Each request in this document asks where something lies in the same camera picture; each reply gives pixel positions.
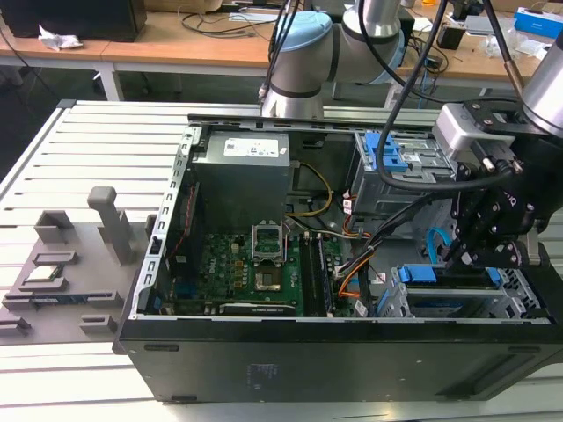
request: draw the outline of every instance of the motherboard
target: motherboard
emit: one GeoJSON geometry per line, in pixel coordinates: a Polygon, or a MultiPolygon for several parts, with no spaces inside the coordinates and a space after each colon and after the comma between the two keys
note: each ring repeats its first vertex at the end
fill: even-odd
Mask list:
{"type": "Polygon", "coordinates": [[[342,262],[335,236],[288,233],[279,245],[271,234],[256,243],[252,234],[209,233],[202,250],[198,276],[173,280],[175,315],[326,317],[341,308],[331,284],[342,262]],[[278,250],[281,262],[256,259],[255,251],[278,250]]]}

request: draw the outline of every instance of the yellow wire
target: yellow wire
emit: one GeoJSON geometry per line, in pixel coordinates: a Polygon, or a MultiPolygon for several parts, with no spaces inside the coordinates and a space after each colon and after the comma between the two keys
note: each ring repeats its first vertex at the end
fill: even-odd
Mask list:
{"type": "Polygon", "coordinates": [[[303,161],[301,162],[301,165],[304,165],[305,167],[308,167],[309,169],[311,169],[311,171],[313,173],[315,173],[318,178],[320,178],[323,183],[326,186],[326,190],[328,191],[328,199],[326,200],[326,204],[318,209],[317,211],[308,211],[305,213],[288,213],[286,214],[287,217],[312,217],[314,215],[319,215],[324,213],[330,206],[331,203],[333,202],[333,190],[331,189],[330,185],[328,184],[328,182],[326,181],[326,179],[324,178],[324,176],[322,174],[320,174],[317,169],[315,169],[312,165],[304,163],[303,161]]]}

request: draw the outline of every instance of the blue box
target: blue box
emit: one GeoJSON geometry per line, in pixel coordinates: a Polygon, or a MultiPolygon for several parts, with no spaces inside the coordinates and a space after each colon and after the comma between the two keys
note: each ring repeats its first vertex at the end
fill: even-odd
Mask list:
{"type": "Polygon", "coordinates": [[[530,13],[525,7],[519,7],[515,18],[518,31],[557,38],[563,30],[563,16],[554,13],[530,13]]]}

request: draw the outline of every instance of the blue cable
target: blue cable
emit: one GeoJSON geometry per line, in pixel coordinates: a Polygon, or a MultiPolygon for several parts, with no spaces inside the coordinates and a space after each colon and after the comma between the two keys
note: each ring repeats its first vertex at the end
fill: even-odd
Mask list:
{"type": "Polygon", "coordinates": [[[434,235],[440,235],[443,240],[443,244],[446,246],[451,245],[451,237],[446,230],[440,229],[439,227],[431,227],[428,229],[426,234],[426,249],[428,250],[428,257],[430,258],[430,264],[438,263],[438,256],[436,255],[436,248],[434,247],[434,235]]]}

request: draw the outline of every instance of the power supply label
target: power supply label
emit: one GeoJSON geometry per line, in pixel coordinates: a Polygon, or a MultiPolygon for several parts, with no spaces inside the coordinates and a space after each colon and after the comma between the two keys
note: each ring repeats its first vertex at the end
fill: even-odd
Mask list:
{"type": "Polygon", "coordinates": [[[225,141],[224,154],[226,156],[277,158],[280,156],[280,151],[278,151],[277,139],[229,138],[225,141]]]}

